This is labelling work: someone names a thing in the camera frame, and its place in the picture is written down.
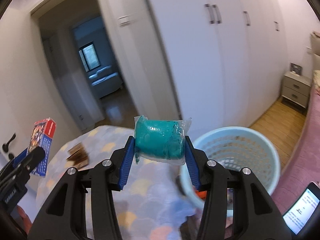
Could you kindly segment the person's left hand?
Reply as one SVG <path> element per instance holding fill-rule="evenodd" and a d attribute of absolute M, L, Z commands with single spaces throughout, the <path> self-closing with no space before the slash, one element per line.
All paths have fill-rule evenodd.
<path fill-rule="evenodd" d="M 33 224 L 29 216 L 25 213 L 25 211 L 19 205 L 17 206 L 17 212 L 22 219 L 23 229 L 26 232 L 26 234 L 28 234 Z"/>

